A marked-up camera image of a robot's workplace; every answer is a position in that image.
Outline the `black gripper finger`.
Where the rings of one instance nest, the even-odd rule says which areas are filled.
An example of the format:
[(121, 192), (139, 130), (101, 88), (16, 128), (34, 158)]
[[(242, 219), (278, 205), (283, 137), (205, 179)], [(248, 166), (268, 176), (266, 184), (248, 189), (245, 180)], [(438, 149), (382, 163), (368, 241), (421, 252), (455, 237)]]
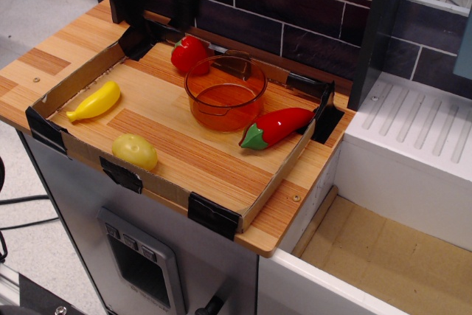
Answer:
[(135, 30), (146, 33), (146, 20), (141, 0), (120, 0), (124, 20)]
[(170, 24), (178, 30), (187, 30), (198, 16), (200, 0), (172, 0), (173, 16)]

